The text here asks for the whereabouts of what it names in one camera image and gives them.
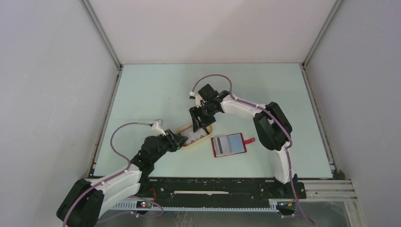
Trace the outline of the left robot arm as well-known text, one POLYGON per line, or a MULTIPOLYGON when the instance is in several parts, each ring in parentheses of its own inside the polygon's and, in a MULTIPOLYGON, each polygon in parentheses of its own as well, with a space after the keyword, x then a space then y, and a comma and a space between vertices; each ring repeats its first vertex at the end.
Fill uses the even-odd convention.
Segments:
POLYGON ((145 138, 128 167, 93 181, 84 178, 74 183, 56 211, 68 227, 93 227, 99 218, 125 198, 144 197, 149 192, 148 176, 155 163, 167 152, 183 147, 188 137, 165 130, 164 134, 145 138))

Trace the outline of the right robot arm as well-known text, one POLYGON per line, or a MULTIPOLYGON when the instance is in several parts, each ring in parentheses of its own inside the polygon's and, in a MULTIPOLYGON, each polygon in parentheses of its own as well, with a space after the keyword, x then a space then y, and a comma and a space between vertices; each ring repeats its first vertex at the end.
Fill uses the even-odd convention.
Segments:
POLYGON ((260 143, 274 152, 275 192, 286 198, 294 191, 291 181, 295 172, 292 170, 288 149, 292 146, 292 126, 280 106, 275 102, 267 105, 252 103, 233 95, 230 91, 218 92, 210 84, 203 86, 198 92, 191 91, 190 98, 196 106, 189 109, 193 131, 212 125, 215 114, 235 114, 254 123, 260 143))

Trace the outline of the red leather card holder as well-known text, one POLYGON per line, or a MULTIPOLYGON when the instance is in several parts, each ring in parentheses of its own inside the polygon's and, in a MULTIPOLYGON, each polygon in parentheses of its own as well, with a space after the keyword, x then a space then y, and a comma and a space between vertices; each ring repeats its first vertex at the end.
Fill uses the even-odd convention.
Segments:
MULTIPOLYGON (((242 133, 225 135, 225 137, 228 138, 228 142, 230 145, 230 154, 219 157, 226 157, 226 156, 246 153, 247 152, 246 146, 256 141, 255 137, 245 140, 242 133)), ((217 157, 214 146, 214 138, 215 137, 211 138, 211 144, 213 148, 214 157, 217 157)))

